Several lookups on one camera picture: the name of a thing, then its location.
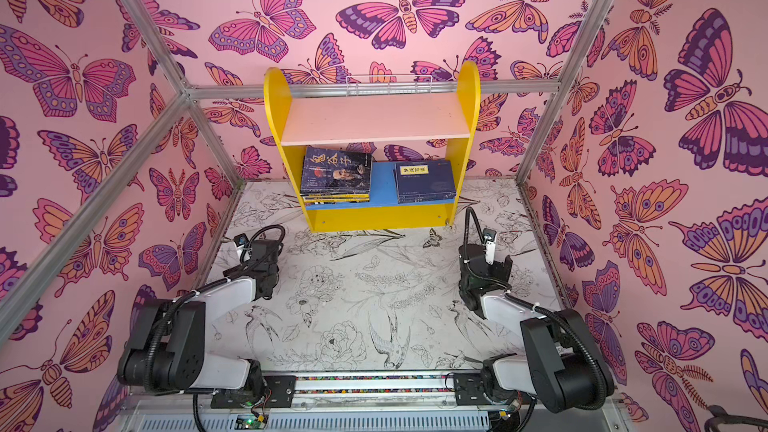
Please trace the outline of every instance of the blue shelf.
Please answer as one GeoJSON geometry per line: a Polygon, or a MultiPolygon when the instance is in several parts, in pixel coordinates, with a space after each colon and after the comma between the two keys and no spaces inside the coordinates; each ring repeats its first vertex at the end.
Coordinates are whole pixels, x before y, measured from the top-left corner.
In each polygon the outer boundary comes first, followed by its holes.
{"type": "Polygon", "coordinates": [[[347,202],[321,206],[306,206],[306,210],[338,210],[340,208],[373,208],[373,207],[403,207],[403,206],[434,206],[453,204],[453,198],[447,200],[431,200],[428,202],[413,202],[398,204],[397,189],[395,188],[395,166],[398,162],[374,162],[371,170],[371,201],[347,202]]]}

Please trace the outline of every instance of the pink shelf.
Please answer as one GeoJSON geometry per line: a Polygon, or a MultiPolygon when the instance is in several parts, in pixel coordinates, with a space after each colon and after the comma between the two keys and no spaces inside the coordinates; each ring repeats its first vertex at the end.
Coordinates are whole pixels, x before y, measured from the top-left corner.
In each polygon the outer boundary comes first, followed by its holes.
{"type": "Polygon", "coordinates": [[[455,93],[293,99],[283,146],[469,137],[455,93]]]}

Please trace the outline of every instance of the bird drawing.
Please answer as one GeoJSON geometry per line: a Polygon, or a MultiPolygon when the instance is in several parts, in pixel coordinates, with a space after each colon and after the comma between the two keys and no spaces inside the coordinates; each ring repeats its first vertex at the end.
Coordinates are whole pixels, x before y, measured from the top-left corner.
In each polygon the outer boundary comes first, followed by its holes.
{"type": "Polygon", "coordinates": [[[264,329],[266,336],[269,337],[270,342],[274,344],[272,341],[272,334],[275,335],[275,338],[278,338],[279,335],[277,334],[275,328],[267,321],[267,315],[273,315],[281,321],[283,319],[280,318],[278,314],[275,314],[268,308],[261,307],[260,305],[251,306],[249,311],[243,312],[243,315],[250,318],[248,323],[245,324],[245,336],[248,339],[250,350],[254,352],[254,357],[256,357],[256,349],[254,347],[254,335],[256,334],[256,329],[258,327],[264,329]]]}
{"type": "Polygon", "coordinates": [[[475,346],[475,342],[469,337],[469,332],[472,330],[472,328],[469,327],[470,325],[475,326],[477,330],[483,332],[487,338],[491,337],[488,334],[493,334],[491,328],[484,324],[479,318],[474,317],[462,301],[453,301],[453,304],[448,306],[448,310],[456,313],[456,316],[453,318],[453,321],[456,322],[456,328],[475,349],[477,349],[477,346],[475,346]]]}
{"type": "Polygon", "coordinates": [[[380,354],[386,355],[384,359],[385,368],[399,369],[402,362],[406,360],[406,353],[408,352],[408,343],[411,341],[411,328],[408,328],[408,337],[403,345],[400,345],[397,333],[397,314],[395,314],[395,322],[392,322],[392,317],[387,312],[387,318],[389,319],[389,341],[381,338],[376,330],[373,329],[371,324],[371,317],[368,316],[368,327],[371,331],[371,340],[373,341],[373,347],[380,354]]]}

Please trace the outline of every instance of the yellow title label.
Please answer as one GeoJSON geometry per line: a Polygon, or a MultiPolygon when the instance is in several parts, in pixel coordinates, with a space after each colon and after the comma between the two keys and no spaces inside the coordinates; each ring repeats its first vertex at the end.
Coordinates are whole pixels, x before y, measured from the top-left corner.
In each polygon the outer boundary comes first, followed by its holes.
{"type": "Polygon", "coordinates": [[[429,166],[401,166],[401,176],[417,176],[420,174],[429,174],[429,166]]]}

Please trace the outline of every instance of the stack of books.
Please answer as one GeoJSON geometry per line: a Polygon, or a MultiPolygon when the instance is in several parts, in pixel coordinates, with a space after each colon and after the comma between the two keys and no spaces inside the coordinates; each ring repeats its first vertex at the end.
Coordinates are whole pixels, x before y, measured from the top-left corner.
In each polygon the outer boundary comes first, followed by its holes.
{"type": "Polygon", "coordinates": [[[400,204],[456,197],[451,162],[444,158],[398,162],[395,167],[395,185],[400,204]]]}
{"type": "Polygon", "coordinates": [[[372,163],[371,154],[308,146],[300,188],[304,203],[368,202],[372,163]]]}

